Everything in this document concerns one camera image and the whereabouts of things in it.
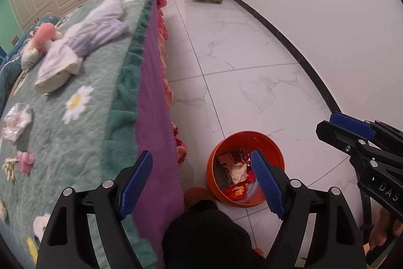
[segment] stuffed toy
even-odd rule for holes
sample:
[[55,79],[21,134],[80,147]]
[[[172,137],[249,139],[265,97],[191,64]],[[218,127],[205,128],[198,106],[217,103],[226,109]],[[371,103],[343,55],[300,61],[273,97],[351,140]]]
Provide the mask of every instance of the stuffed toy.
[[49,40],[55,41],[61,38],[63,38],[63,35],[56,30],[52,23],[41,24],[23,49],[21,68],[23,70],[32,68],[40,58],[45,56],[45,43]]

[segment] green bedspread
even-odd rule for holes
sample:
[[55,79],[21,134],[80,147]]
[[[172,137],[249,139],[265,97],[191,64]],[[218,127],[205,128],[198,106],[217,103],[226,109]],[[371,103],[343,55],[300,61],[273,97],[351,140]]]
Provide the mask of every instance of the green bedspread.
[[[62,21],[59,30],[64,33],[82,21],[102,1],[91,0],[75,10]],[[138,116],[142,42],[153,1],[122,0],[121,20],[129,24],[130,32],[90,54],[81,72],[60,90],[50,96],[35,91],[38,63],[5,106],[2,124],[4,115],[17,102],[29,104],[34,111],[33,123],[16,145],[3,141],[0,152],[1,161],[15,157],[18,150],[37,158],[30,175],[15,170],[14,182],[0,174],[0,200],[9,214],[5,224],[0,221],[0,233],[26,269],[35,267],[35,254],[30,254],[27,244],[27,239],[35,241],[34,219],[52,213],[64,188],[96,188],[135,161],[134,122]],[[95,218],[91,217],[98,262],[101,268],[107,268]],[[148,241],[138,237],[131,216],[124,221],[124,227],[142,265],[153,266],[154,252]]]

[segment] daisy pattern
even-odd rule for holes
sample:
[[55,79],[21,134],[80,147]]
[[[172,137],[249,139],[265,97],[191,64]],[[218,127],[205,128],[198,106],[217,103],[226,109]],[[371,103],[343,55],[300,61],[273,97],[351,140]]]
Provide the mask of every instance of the daisy pattern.
[[66,102],[66,112],[63,115],[63,121],[66,125],[70,120],[77,120],[82,112],[85,111],[85,105],[91,99],[91,92],[94,90],[91,86],[81,86],[77,92]]

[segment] purple bed skirt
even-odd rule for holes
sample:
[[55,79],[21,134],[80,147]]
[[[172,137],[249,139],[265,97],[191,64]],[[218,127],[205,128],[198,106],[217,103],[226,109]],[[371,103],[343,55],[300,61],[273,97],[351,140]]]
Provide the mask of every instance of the purple bed skirt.
[[138,156],[148,150],[154,166],[132,217],[140,236],[151,242],[158,256],[158,268],[163,269],[162,239],[170,223],[183,213],[183,191],[162,84],[156,0],[143,46],[135,141]]

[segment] bed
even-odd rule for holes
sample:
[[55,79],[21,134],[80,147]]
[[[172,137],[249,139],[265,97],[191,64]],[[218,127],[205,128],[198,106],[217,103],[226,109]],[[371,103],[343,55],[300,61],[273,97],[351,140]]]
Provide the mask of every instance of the bed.
[[[91,0],[74,10],[58,22],[58,30],[64,33],[102,1]],[[15,157],[17,151],[36,156],[30,174],[16,170],[13,182],[0,174],[0,200],[8,212],[6,222],[0,221],[0,234],[25,269],[35,268],[38,227],[45,228],[63,189],[96,188],[133,165],[143,150],[152,153],[154,167],[123,225],[143,267],[164,267],[163,234],[183,211],[183,192],[168,115],[169,87],[163,77],[161,0],[121,1],[121,21],[129,24],[129,32],[86,57],[79,74],[56,92],[42,95],[35,91],[40,63],[19,75],[12,88],[23,40],[1,66],[0,92],[4,100],[8,98],[2,124],[4,115],[18,102],[29,104],[34,113],[33,122],[15,145],[5,140],[0,151],[1,161]],[[80,105],[84,96],[89,100]],[[74,110],[67,106],[73,98],[81,112],[66,115]],[[89,222],[99,266],[108,268],[94,216]]]

